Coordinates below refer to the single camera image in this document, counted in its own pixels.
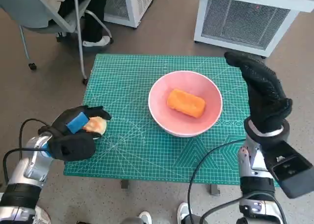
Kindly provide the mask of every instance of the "chair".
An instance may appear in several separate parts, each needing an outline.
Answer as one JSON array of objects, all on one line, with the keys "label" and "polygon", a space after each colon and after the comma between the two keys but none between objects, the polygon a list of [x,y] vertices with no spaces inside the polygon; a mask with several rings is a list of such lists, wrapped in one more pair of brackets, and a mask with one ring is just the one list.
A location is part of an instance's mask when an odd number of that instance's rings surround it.
[{"label": "chair", "polygon": [[[89,10],[86,10],[91,0],[84,0],[79,4],[74,0],[75,9],[65,18],[62,18],[58,12],[53,9],[45,0],[0,0],[0,7],[4,9],[9,16],[20,25],[21,37],[24,45],[24,51],[28,59],[28,66],[31,70],[36,70],[36,65],[31,61],[23,28],[27,28],[37,33],[77,33],[80,68],[83,75],[83,84],[87,84],[88,78],[85,74],[80,19],[84,13],[91,15],[108,33],[110,43],[113,42],[110,30],[99,20],[99,18]],[[55,24],[50,25],[49,21],[54,20]]]}]

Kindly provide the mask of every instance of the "white sneaker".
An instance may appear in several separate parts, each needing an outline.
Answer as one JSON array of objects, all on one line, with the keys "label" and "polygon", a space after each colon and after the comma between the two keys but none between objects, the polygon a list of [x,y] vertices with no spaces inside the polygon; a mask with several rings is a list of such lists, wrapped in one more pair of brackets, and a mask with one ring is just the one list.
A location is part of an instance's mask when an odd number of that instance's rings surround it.
[{"label": "white sneaker", "polygon": [[84,47],[91,48],[91,47],[104,47],[109,43],[110,43],[110,37],[103,36],[102,39],[96,43],[83,41],[82,45]]},{"label": "white sneaker", "polygon": [[188,215],[189,215],[189,212],[188,212],[187,203],[180,204],[180,206],[178,208],[178,212],[177,212],[178,224],[181,224],[181,221]]},{"label": "white sneaker", "polygon": [[142,212],[139,216],[138,216],[140,219],[143,220],[144,223],[146,224],[152,224],[153,221],[152,221],[152,217],[151,215],[149,214],[149,212]]},{"label": "white sneaker", "polygon": [[34,217],[33,224],[51,224],[50,217],[44,209],[36,206],[35,211],[36,214]]}]

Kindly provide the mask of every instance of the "chair leg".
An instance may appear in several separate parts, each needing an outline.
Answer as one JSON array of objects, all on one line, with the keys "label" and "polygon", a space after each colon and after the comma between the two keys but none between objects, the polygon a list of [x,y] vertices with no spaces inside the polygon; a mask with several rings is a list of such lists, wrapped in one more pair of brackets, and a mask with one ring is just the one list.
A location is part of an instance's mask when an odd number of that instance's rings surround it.
[{"label": "chair leg", "polygon": [[25,52],[26,58],[27,58],[27,60],[28,60],[28,67],[29,67],[32,71],[34,71],[34,70],[37,69],[37,66],[35,65],[35,63],[33,63],[33,62],[30,60],[30,57],[29,57],[29,54],[28,54],[28,51],[27,51],[27,45],[26,45],[26,41],[25,41],[25,36],[24,36],[23,27],[20,25],[19,28],[20,28],[20,34],[21,34],[21,38],[22,38],[22,42],[23,42],[24,52]]},{"label": "chair leg", "polygon": [[105,26],[105,24],[101,20],[99,20],[99,18],[93,12],[91,12],[89,10],[85,10],[85,13],[91,15],[107,31],[110,39],[112,39],[112,35],[111,35],[110,30],[107,28],[107,26]]},{"label": "chair leg", "polygon": [[79,22],[79,0],[74,0],[75,4],[75,14],[77,20],[77,32],[78,32],[78,51],[79,51],[79,61],[80,61],[80,70],[83,75],[83,84],[87,84],[87,76],[85,74],[85,67],[84,67],[84,59],[83,59],[83,47],[82,47],[82,36],[81,36],[81,29],[80,29],[80,22]]}]

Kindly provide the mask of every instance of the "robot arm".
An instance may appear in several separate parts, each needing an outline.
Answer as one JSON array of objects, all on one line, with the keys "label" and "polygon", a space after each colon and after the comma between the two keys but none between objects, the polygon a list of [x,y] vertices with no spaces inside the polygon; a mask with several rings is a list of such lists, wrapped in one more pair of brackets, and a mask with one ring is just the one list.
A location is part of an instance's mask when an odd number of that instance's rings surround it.
[{"label": "robot arm", "polygon": [[[274,179],[290,198],[314,190],[312,164],[286,141],[292,100],[283,92],[276,74],[244,54],[225,53],[229,65],[240,68],[248,86],[250,117],[244,121],[246,140],[238,151],[240,188],[243,195],[261,191],[275,197]],[[273,199],[256,195],[239,204],[244,217],[237,224],[284,223]]]},{"label": "robot arm", "polygon": [[82,129],[93,117],[101,117],[104,122],[111,118],[102,107],[76,107],[63,112],[51,126],[39,129],[39,136],[27,142],[26,148],[46,151],[24,152],[0,201],[1,224],[33,222],[35,206],[55,159],[75,161],[94,154],[94,139],[101,134]]}]

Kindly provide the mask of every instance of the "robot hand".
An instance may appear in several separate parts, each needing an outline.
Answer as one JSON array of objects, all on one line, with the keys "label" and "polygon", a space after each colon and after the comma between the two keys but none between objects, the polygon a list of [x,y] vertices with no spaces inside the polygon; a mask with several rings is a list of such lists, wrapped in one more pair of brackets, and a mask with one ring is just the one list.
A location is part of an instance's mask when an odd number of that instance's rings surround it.
[{"label": "robot hand", "polygon": [[45,132],[52,135],[48,145],[52,158],[63,161],[90,158],[96,150],[94,139],[102,136],[99,132],[83,129],[89,119],[93,117],[101,118],[104,130],[106,121],[111,119],[102,106],[88,107],[84,105],[64,111],[51,126],[40,128],[39,135]]},{"label": "robot hand", "polygon": [[230,66],[240,68],[247,83],[250,118],[257,130],[268,133],[280,129],[291,113],[292,99],[285,96],[276,73],[245,54],[229,51],[225,58]]}]

